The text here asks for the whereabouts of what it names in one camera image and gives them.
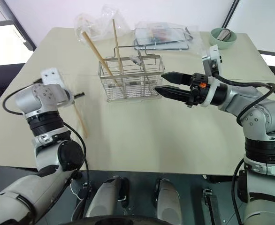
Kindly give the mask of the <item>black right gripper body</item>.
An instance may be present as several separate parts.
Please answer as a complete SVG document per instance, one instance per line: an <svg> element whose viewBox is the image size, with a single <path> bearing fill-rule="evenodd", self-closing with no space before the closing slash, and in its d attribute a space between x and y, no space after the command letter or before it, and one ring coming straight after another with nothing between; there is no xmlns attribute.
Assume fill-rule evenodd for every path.
<svg viewBox="0 0 275 225"><path fill-rule="evenodd" d="M208 78L205 75L194 73L191 76L189 91L190 96L185 104L192 107L203 103L208 94L209 87L210 84L208 83Z"/></svg>

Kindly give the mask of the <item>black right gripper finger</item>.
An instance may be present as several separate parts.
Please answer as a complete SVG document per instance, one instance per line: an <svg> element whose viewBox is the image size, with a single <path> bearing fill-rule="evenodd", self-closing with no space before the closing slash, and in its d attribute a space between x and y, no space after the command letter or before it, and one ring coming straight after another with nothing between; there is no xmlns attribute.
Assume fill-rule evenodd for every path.
<svg viewBox="0 0 275 225"><path fill-rule="evenodd" d="M154 89L165 98L181 101L186 104L190 101L191 94L187 90L182 90L173 86L157 86Z"/></svg>
<svg viewBox="0 0 275 225"><path fill-rule="evenodd" d="M179 84L179 85L190 85L191 76L179 72L167 72L161 75L162 78L167 80L170 83Z"/></svg>

